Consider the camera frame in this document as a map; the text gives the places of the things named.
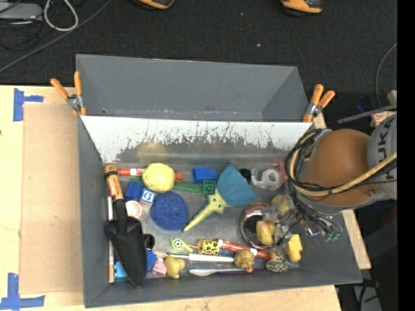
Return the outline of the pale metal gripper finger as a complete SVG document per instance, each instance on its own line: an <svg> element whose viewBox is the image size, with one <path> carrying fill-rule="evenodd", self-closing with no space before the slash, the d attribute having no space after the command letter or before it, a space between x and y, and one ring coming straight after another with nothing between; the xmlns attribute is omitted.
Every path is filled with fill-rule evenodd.
<svg viewBox="0 0 415 311"><path fill-rule="evenodd" d="M275 225L274 240L290 240L292 238L293 232L296 224L288 225L278 223Z"/></svg>
<svg viewBox="0 0 415 311"><path fill-rule="evenodd" d="M268 207L265 211L265 221L273 223L298 223L300 214L295 209L285 209L279 207Z"/></svg>

